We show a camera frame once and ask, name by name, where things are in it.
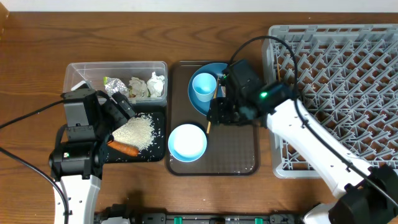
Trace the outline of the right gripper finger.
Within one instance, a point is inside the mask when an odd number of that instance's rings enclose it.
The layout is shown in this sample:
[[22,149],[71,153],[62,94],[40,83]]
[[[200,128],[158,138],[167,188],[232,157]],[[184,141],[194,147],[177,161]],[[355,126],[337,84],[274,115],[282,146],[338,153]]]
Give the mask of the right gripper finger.
[[261,118],[259,110],[254,106],[241,106],[238,108],[238,126],[252,125]]
[[217,97],[218,124],[232,124],[234,121],[233,102],[227,97]]

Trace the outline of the foil wrapper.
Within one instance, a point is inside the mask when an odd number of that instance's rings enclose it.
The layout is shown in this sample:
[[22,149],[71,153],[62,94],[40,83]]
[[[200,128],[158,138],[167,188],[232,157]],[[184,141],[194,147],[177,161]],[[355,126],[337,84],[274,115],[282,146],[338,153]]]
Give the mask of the foil wrapper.
[[129,88],[118,78],[103,78],[104,88],[109,96],[112,96],[116,92],[120,92],[120,94],[128,97],[129,96]]

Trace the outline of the white rice pile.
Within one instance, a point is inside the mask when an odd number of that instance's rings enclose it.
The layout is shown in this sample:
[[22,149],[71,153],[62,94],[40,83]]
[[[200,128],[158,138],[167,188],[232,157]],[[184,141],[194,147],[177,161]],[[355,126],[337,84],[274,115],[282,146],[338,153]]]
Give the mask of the white rice pile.
[[114,140],[134,146],[139,151],[148,149],[155,139],[155,128],[150,114],[140,113],[113,132]]

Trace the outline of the white tissue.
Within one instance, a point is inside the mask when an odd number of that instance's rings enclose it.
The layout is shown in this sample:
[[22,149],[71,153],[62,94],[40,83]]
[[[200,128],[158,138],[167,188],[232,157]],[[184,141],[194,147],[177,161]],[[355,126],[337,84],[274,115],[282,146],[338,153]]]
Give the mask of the white tissue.
[[145,81],[136,77],[132,77],[129,81],[129,96],[131,98],[149,97],[149,91]]
[[165,77],[163,75],[157,76],[155,72],[152,72],[151,78],[147,81],[147,88],[151,98],[162,96],[164,81]]

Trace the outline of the light blue cup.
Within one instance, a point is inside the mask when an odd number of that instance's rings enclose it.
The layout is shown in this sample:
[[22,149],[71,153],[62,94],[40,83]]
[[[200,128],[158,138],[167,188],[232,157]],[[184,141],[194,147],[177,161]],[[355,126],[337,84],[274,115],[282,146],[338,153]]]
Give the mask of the light blue cup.
[[192,87],[199,101],[210,101],[217,88],[216,78],[210,73],[199,73],[193,78]]

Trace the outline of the orange carrot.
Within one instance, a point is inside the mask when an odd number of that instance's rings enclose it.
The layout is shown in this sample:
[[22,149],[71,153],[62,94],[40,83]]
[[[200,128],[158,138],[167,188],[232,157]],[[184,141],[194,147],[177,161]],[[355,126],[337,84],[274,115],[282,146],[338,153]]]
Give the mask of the orange carrot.
[[128,144],[121,143],[121,142],[110,141],[107,143],[107,145],[123,154],[129,155],[132,157],[136,157],[139,154],[138,148],[136,148],[134,146],[130,146]]

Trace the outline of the light blue bowl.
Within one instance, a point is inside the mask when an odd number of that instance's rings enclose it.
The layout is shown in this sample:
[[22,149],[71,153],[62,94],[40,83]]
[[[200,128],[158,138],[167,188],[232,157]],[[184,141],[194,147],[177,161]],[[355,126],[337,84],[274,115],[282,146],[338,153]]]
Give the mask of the light blue bowl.
[[202,128],[194,124],[177,126],[168,139],[170,154],[180,162],[193,162],[207,149],[207,137]]

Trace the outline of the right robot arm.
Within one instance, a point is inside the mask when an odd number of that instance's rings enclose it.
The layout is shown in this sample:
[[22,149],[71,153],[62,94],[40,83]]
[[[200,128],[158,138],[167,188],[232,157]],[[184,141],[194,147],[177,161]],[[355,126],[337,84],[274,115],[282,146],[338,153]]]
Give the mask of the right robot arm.
[[226,95],[210,102],[213,124],[259,124],[284,139],[318,173],[336,198],[307,212],[301,223],[389,223],[397,217],[397,173],[374,168],[337,141],[281,82],[265,85],[246,60],[218,78]]

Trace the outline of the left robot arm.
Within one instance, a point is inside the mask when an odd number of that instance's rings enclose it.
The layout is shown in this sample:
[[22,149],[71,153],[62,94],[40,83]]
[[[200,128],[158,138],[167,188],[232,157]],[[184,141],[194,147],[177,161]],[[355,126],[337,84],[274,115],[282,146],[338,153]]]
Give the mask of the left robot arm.
[[92,88],[61,95],[67,123],[49,156],[55,181],[55,223],[93,223],[109,139],[135,117],[128,98]]

